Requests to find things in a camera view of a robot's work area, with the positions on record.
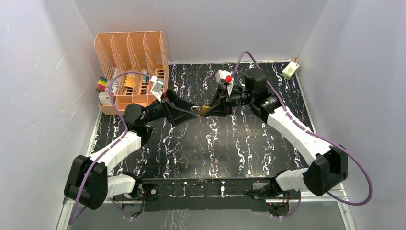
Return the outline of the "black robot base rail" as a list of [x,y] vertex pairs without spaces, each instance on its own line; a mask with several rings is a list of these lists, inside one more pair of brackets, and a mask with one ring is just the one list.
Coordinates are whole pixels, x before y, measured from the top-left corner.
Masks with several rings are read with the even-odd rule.
[[135,190],[126,198],[114,196],[124,205],[144,204],[146,212],[164,210],[247,209],[287,214],[295,190],[282,191],[273,178],[136,179]]

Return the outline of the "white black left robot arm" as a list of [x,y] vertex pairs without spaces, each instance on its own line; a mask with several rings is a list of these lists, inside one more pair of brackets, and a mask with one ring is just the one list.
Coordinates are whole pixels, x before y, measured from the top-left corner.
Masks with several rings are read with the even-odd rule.
[[135,175],[110,176],[110,172],[149,141],[153,130],[150,122],[166,118],[176,126],[196,118],[198,115],[193,112],[194,109],[198,106],[183,100],[171,90],[149,106],[129,104],[122,116],[124,133],[100,151],[74,159],[64,195],[92,210],[98,209],[104,200],[113,196],[126,194],[130,199],[140,198],[143,187]]

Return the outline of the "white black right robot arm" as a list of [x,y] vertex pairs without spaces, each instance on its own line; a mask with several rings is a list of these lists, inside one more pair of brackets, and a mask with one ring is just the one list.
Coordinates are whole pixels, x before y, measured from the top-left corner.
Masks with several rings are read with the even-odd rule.
[[201,116],[227,116],[234,107],[248,105],[254,115],[285,137],[308,164],[307,168],[286,170],[273,176],[269,185],[273,197],[283,198],[289,190],[322,196],[347,178],[347,155],[340,148],[314,137],[309,128],[291,114],[261,69],[244,73],[243,88],[236,86],[232,74],[225,70],[219,70],[215,80],[216,94],[203,106]]

